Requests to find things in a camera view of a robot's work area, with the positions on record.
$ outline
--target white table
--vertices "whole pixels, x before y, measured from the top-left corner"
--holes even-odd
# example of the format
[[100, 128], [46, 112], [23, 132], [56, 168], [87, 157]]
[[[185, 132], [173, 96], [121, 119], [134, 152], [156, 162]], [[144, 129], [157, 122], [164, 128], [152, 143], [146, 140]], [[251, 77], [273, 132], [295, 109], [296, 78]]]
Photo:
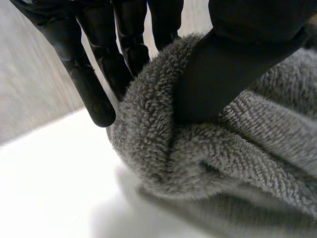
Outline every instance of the white table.
[[86, 111], [0, 154], [0, 238], [210, 237], [137, 195], [136, 178]]

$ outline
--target terry cloth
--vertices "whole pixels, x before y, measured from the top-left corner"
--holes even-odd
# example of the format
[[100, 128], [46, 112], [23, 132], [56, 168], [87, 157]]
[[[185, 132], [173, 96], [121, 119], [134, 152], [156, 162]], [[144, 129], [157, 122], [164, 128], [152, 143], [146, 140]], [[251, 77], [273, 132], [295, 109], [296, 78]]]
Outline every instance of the terry cloth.
[[174, 86], [201, 38], [176, 40], [131, 83], [107, 128], [113, 148], [144, 194], [229, 237], [314, 237], [317, 53], [298, 50], [214, 122], [177, 124]]

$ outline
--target robotic hand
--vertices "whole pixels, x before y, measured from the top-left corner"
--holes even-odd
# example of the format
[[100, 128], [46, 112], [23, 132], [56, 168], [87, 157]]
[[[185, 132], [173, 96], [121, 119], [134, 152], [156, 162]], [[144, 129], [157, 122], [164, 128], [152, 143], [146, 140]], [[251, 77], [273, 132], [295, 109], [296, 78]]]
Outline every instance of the robotic hand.
[[[111, 90], [121, 101], [133, 77], [150, 60], [143, 41], [147, 2], [158, 50], [178, 37], [183, 9], [183, 0], [10, 1], [54, 47], [92, 120], [100, 127], [115, 121], [115, 110], [82, 46], [80, 25]], [[114, 18], [123, 55], [116, 44]]]
[[[87, 35], [110, 88], [122, 100], [149, 61], [143, 42], [147, 2], [156, 47], [178, 37], [183, 0], [10, 0], [55, 48], [95, 124], [115, 111], [81, 44]], [[307, 40], [317, 0], [210, 0], [213, 29], [194, 48], [175, 90], [175, 119], [212, 120], [243, 89]], [[116, 45], [114, 16], [123, 55]]]
[[317, 0], [210, 0], [209, 13], [213, 29], [194, 48], [176, 87], [175, 119], [181, 123], [214, 120], [243, 89], [303, 46]]

